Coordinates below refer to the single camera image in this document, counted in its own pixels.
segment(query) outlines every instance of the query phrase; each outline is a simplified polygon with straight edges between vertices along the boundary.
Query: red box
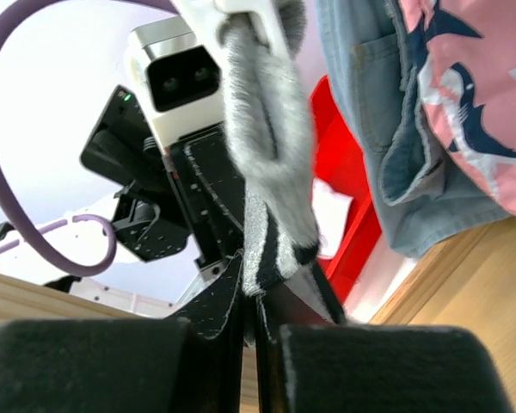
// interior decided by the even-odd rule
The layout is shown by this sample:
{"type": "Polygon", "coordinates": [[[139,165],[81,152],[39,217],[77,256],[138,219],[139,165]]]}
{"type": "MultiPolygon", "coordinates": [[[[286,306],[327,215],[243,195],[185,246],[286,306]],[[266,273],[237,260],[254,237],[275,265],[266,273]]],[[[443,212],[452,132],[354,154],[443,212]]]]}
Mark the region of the red box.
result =
{"type": "Polygon", "coordinates": [[[381,234],[367,183],[363,152],[350,133],[323,77],[311,96],[316,121],[316,176],[334,191],[353,197],[341,247],[320,260],[338,299],[344,302],[381,234]]]}

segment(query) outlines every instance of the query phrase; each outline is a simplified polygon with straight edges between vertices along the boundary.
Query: pink patterned cloth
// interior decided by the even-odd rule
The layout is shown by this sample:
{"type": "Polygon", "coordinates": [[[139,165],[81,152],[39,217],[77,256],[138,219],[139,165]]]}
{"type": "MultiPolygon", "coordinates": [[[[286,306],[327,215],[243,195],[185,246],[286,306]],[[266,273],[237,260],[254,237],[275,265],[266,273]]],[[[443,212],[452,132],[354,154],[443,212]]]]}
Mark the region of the pink patterned cloth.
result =
{"type": "Polygon", "coordinates": [[[516,216],[516,0],[400,0],[428,122],[516,216]]]}

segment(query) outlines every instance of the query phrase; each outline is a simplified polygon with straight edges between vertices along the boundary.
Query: wooden board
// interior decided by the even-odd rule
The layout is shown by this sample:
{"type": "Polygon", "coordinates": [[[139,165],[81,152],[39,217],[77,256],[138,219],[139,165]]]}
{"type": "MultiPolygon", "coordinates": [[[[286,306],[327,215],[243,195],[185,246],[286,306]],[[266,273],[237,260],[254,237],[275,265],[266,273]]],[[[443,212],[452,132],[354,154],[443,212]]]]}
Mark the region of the wooden board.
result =
{"type": "MultiPolygon", "coordinates": [[[[0,324],[16,318],[136,317],[105,305],[72,297],[50,288],[0,275],[0,324]]],[[[255,353],[245,349],[241,412],[258,412],[255,353]]]]}
{"type": "Polygon", "coordinates": [[[433,247],[372,321],[473,331],[493,355],[516,408],[516,219],[433,247]]]}

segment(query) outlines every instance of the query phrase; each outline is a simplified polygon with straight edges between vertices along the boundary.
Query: camera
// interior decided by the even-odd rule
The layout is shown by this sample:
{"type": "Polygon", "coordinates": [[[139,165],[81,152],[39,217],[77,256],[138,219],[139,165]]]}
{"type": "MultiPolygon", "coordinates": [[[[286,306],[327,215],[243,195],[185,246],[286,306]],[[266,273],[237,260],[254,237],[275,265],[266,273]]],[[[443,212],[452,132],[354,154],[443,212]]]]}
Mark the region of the camera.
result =
{"type": "Polygon", "coordinates": [[[131,87],[163,153],[223,120],[220,69],[181,17],[135,28],[128,44],[131,87]]]}

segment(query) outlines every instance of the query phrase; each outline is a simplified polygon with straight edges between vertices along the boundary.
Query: denim fabric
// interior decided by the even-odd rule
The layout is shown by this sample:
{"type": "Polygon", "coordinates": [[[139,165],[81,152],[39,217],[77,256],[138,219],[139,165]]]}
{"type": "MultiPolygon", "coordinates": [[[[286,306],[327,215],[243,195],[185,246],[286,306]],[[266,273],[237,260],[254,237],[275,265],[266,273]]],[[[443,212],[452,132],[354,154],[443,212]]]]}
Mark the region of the denim fabric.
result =
{"type": "Polygon", "coordinates": [[[451,235],[507,217],[433,136],[397,0],[316,4],[333,96],[365,154],[390,247],[420,257],[451,235]]]}

